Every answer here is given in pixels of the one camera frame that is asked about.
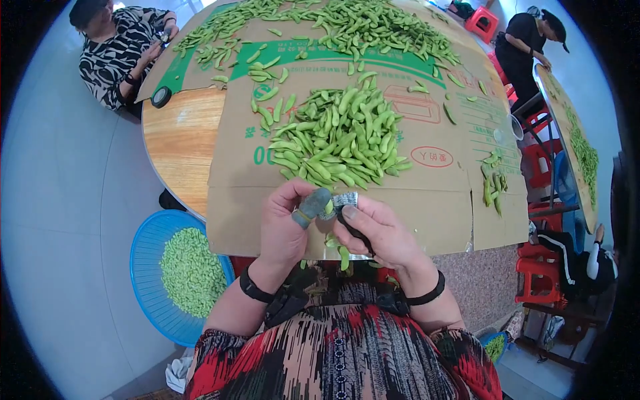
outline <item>black cap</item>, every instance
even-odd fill
[[[558,41],[562,43],[564,51],[569,52],[569,49],[566,48],[566,30],[564,29],[564,25],[562,25],[562,22],[560,22],[558,17],[542,9],[542,20],[549,23],[549,27],[556,34]]]
[[[89,21],[105,8],[109,0],[77,0],[69,13],[69,22],[77,29],[84,29]]]

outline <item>fingernail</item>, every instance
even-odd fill
[[[355,218],[357,213],[358,210],[356,210],[356,207],[353,207],[352,205],[345,205],[342,208],[342,215],[349,220]]]

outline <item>black and white patterned shirt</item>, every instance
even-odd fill
[[[140,54],[160,39],[168,12],[136,6],[121,8],[113,13],[117,31],[113,38],[102,43],[84,41],[80,76],[100,104],[115,111],[127,103],[118,86],[136,66]],[[151,67],[153,62],[142,72],[139,82]]]

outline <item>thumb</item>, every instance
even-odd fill
[[[370,237],[380,229],[378,222],[352,205],[345,205],[342,215],[349,225],[361,231],[364,236]]]

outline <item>red oval stamp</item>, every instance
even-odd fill
[[[453,156],[451,153],[440,147],[416,147],[411,150],[411,158],[418,164],[432,168],[444,168],[453,164]]]

